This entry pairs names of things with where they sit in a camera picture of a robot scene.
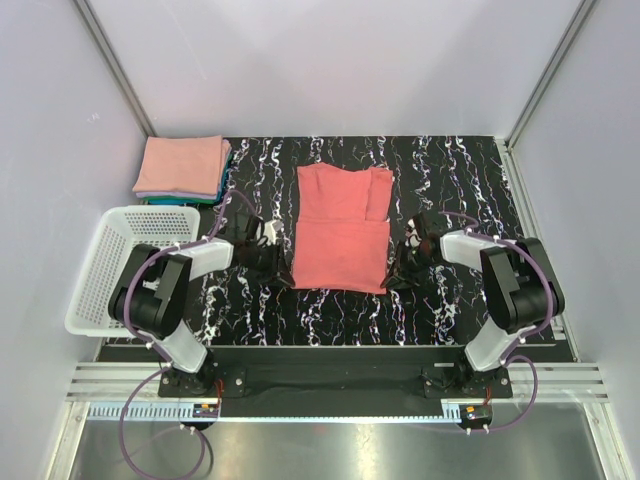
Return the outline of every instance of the shiny metal floor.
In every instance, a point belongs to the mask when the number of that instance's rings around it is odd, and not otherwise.
[[[515,414],[496,406],[496,422]],[[129,423],[130,450],[167,423]],[[536,405],[516,428],[489,436],[437,433],[445,426],[220,423],[206,431],[215,452],[194,479],[604,479],[583,410]],[[174,432],[135,455],[138,466],[161,478],[186,473],[199,443]],[[139,478],[121,460],[116,422],[87,422],[72,479]]]

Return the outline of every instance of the marble pattern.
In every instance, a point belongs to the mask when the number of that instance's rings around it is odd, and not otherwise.
[[[420,210],[450,228],[480,220],[481,231],[521,235],[498,150],[491,137],[231,138],[228,187],[247,194],[265,219],[284,222],[284,249],[293,260],[299,193],[296,167],[326,162],[347,170],[389,168],[394,185],[389,218],[393,248]],[[232,200],[227,212],[243,209]],[[202,210],[210,226],[218,207]],[[486,318],[477,272],[438,266],[419,289],[372,295],[281,290],[249,282],[242,268],[192,282],[185,320],[206,345],[429,345],[466,343]],[[544,335],[538,341],[545,341]]]

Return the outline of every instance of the coral fabric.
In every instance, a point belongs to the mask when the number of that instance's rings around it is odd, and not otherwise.
[[[134,192],[218,194],[227,154],[222,137],[149,137]]]
[[[318,163],[298,167],[298,182],[296,288],[386,293],[380,284],[387,268],[392,173]]]

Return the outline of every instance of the white wall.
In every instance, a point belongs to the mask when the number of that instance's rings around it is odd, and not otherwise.
[[[78,360],[64,316],[101,213],[144,137],[70,1],[0,3],[0,475],[42,478]]]
[[[166,136],[505,136],[578,3],[92,0]]]
[[[516,145],[581,354],[640,472],[640,3],[600,2]]]

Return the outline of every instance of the plastic basket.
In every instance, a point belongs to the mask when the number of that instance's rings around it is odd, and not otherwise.
[[[200,213],[191,207],[138,205],[106,212],[93,237],[65,318],[66,329],[89,337],[131,337],[107,305],[134,246],[168,247],[196,239]]]

